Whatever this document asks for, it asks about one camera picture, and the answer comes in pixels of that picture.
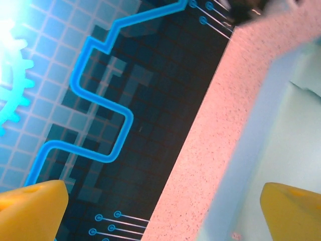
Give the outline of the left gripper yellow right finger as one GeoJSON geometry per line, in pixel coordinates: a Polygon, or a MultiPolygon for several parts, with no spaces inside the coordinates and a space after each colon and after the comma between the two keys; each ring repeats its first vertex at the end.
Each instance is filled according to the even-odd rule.
{"type": "Polygon", "coordinates": [[[269,182],[260,206],[273,241],[321,241],[321,194],[269,182]]]}

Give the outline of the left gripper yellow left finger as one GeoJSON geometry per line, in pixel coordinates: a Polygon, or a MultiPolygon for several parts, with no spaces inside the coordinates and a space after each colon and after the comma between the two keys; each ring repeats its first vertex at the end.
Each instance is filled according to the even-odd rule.
{"type": "Polygon", "coordinates": [[[67,205],[62,180],[0,193],[0,241],[54,241],[67,205]]]}

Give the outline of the pale blue paper box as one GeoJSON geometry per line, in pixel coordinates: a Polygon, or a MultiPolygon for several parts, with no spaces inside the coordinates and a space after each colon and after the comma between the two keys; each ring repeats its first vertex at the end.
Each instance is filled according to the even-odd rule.
{"type": "Polygon", "coordinates": [[[269,182],[321,194],[321,37],[272,62],[196,241],[273,241],[269,182]]]}

